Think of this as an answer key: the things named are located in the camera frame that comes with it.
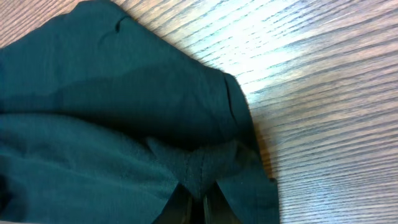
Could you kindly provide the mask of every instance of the wooden floor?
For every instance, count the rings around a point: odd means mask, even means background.
[[[0,0],[0,47],[77,2]],[[238,79],[282,223],[398,223],[398,0],[116,3]]]

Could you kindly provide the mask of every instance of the cloth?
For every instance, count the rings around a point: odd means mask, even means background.
[[[0,220],[152,223],[177,185],[217,184],[243,223],[278,223],[236,80],[107,1],[0,50]]]

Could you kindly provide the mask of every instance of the dark green cloth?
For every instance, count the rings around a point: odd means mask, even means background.
[[[236,80],[107,1],[0,50],[0,220],[152,223],[217,183],[243,223],[278,223]]]

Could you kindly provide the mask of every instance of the brown wood tabletop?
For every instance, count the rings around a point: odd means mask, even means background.
[[[0,47],[77,3],[1,0]],[[282,223],[398,223],[398,0],[116,3],[237,78]]]

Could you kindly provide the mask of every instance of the black object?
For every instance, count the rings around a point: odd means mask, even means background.
[[[236,80],[111,2],[1,49],[0,113],[0,220],[152,223],[179,185],[204,218],[219,189],[242,223],[279,222]]]

